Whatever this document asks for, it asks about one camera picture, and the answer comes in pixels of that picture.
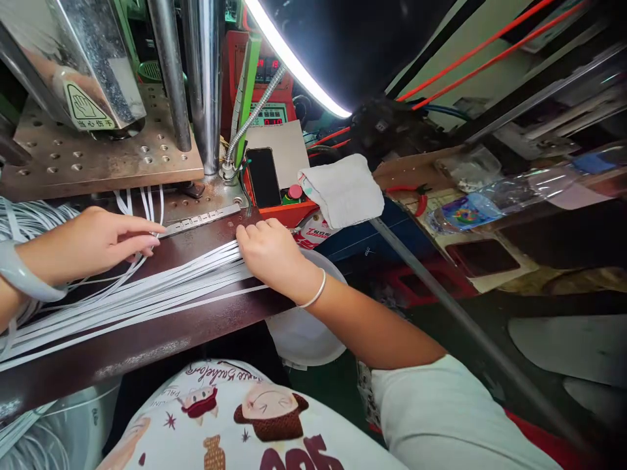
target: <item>hand warning sticker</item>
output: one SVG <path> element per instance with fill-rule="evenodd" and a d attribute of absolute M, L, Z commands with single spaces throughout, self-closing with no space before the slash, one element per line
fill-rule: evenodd
<path fill-rule="evenodd" d="M 65 98 L 70 117 L 80 131 L 115 129 L 116 124 L 108 117 L 80 86 L 65 82 Z"/>

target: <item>white shirt sleeve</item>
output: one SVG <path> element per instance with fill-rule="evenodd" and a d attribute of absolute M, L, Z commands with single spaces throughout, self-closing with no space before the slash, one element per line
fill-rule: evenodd
<path fill-rule="evenodd" d="M 372 372 L 390 453 L 410 469 L 560 469 L 457 359 Z"/>

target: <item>printed shirt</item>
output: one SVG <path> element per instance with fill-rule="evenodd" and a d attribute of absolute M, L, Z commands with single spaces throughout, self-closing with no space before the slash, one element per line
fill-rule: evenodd
<path fill-rule="evenodd" d="M 249 364 L 195 362 L 153 394 L 98 470 L 559 469 L 451 356 L 374 371 L 373 388 L 390 452 Z"/>

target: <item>mobile phone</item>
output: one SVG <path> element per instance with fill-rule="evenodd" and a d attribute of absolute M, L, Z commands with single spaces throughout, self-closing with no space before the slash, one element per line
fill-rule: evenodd
<path fill-rule="evenodd" d="M 246 158 L 250 160 L 248 175 L 257 207 L 263 209 L 280 206 L 281 191 L 272 149 L 270 147 L 249 149 Z"/>
<path fill-rule="evenodd" d="M 498 240 L 456 243 L 445 249 L 467 277 L 481 277 L 521 267 Z"/>

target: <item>red button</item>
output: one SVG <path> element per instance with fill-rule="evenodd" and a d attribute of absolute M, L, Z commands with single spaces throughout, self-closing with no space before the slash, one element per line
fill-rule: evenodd
<path fill-rule="evenodd" d="M 300 197 L 302 196 L 302 188 L 300 187 L 300 185 L 290 186 L 287 190 L 287 196 L 290 199 L 300 199 Z"/>

